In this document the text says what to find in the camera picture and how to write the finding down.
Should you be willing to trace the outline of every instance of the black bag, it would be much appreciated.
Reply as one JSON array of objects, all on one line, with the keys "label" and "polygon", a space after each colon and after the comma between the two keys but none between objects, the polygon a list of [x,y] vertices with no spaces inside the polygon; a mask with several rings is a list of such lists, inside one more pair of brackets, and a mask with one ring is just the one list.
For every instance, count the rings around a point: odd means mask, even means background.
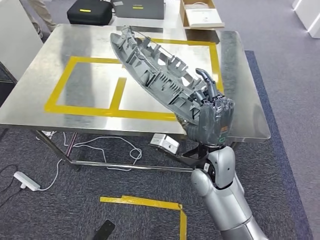
[{"label": "black bag", "polygon": [[70,24],[108,25],[112,18],[112,4],[104,0],[77,0],[66,15]]}]

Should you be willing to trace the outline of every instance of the yellow tape marking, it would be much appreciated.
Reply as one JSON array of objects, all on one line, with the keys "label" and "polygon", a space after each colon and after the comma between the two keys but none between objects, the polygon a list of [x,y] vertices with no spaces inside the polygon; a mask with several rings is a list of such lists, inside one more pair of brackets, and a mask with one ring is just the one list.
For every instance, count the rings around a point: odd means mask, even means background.
[{"label": "yellow tape marking", "polygon": [[221,93],[223,93],[223,78],[221,76],[220,67],[219,66],[218,53],[217,52],[216,45],[210,45],[209,52],[212,74],[217,75],[217,81],[216,81],[217,88]]},{"label": "yellow tape marking", "polygon": [[57,83],[55,88],[52,91],[49,99],[45,105],[45,111],[50,112],[54,109],[59,96],[63,90],[63,87],[67,83],[68,79],[69,78],[69,76],[71,75],[71,73],[72,72],[73,68],[75,66],[76,63],[77,62],[75,61],[75,57],[73,56],[70,57],[70,59],[66,64],[64,71],[62,73],[60,80]]},{"label": "yellow tape marking", "polygon": [[[171,40],[171,39],[159,39],[152,38],[156,43],[165,44],[180,44],[191,46],[208,46],[212,73],[217,75],[218,81],[217,87],[223,93],[223,85],[221,78],[221,72],[219,66],[218,55],[216,44],[214,42],[206,41],[189,41],[189,40]],[[134,110],[120,110],[119,105],[125,86],[125,78],[119,78],[111,101],[109,109],[107,108],[95,108],[85,106],[68,106],[57,105],[57,102],[70,77],[73,68],[76,63],[99,63],[99,64],[121,64],[118,59],[112,58],[98,58],[98,57],[84,57],[84,56],[71,56],[66,64],[63,73],[60,80],[50,95],[47,103],[45,105],[45,111],[57,113],[57,114],[70,114],[70,115],[82,115],[82,116],[100,116],[100,117],[116,117],[116,118],[131,118],[131,119],[145,119],[145,120],[160,120],[160,121],[177,121],[174,113],[167,112],[151,112],[151,111],[134,111]]]},{"label": "yellow tape marking", "polygon": [[120,102],[122,101],[122,95],[124,94],[125,86],[126,85],[127,78],[120,77],[116,83],[115,90],[113,93],[113,97],[110,103],[110,110],[118,110]]},{"label": "yellow tape marking", "polygon": [[91,10],[88,10],[88,9],[80,9],[80,12],[85,12],[85,13],[91,13]]},{"label": "yellow tape marking", "polygon": [[180,211],[180,239],[186,240],[187,239],[187,216],[181,206]]},{"label": "yellow tape marking", "polygon": [[178,210],[180,211],[180,239],[187,239],[187,216],[183,210],[183,205],[179,203],[125,195],[123,195],[121,198],[100,196],[100,201],[101,203],[132,204],[161,209]]}]

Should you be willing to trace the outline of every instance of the black phone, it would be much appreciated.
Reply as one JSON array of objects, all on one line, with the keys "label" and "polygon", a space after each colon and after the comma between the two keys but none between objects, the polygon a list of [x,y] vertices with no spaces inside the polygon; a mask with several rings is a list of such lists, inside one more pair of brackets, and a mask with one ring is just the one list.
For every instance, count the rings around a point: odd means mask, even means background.
[{"label": "black phone", "polygon": [[107,240],[115,228],[115,225],[108,219],[100,226],[92,240]]}]

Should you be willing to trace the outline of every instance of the blue carpet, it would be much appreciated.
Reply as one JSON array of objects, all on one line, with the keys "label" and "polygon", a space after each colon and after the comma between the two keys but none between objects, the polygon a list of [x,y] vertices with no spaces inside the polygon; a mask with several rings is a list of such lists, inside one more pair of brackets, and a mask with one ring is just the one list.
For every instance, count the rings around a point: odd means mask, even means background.
[{"label": "blue carpet", "polygon": [[297,239],[313,239],[312,233],[308,222],[307,216],[301,202],[300,196],[297,188],[296,181],[285,150],[282,137],[279,134],[278,125],[273,115],[268,94],[266,91],[258,63],[254,51],[245,51],[248,62],[266,115],[269,129],[271,132],[271,142],[277,159],[278,167],[281,169],[282,178],[285,186],[287,199],[289,202],[290,210],[294,220],[294,225]]}]

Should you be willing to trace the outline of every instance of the white device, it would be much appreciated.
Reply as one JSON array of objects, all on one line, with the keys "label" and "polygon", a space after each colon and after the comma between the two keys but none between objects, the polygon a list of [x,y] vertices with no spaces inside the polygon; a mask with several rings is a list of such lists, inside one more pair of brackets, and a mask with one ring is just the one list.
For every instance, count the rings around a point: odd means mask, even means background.
[{"label": "white device", "polygon": [[22,183],[20,186],[20,188],[22,189],[25,189],[26,187],[28,187],[29,189],[33,192],[38,191],[40,189],[40,185],[38,185],[38,183],[33,181],[32,179],[29,178],[29,176],[23,172],[17,171],[13,176]]}]

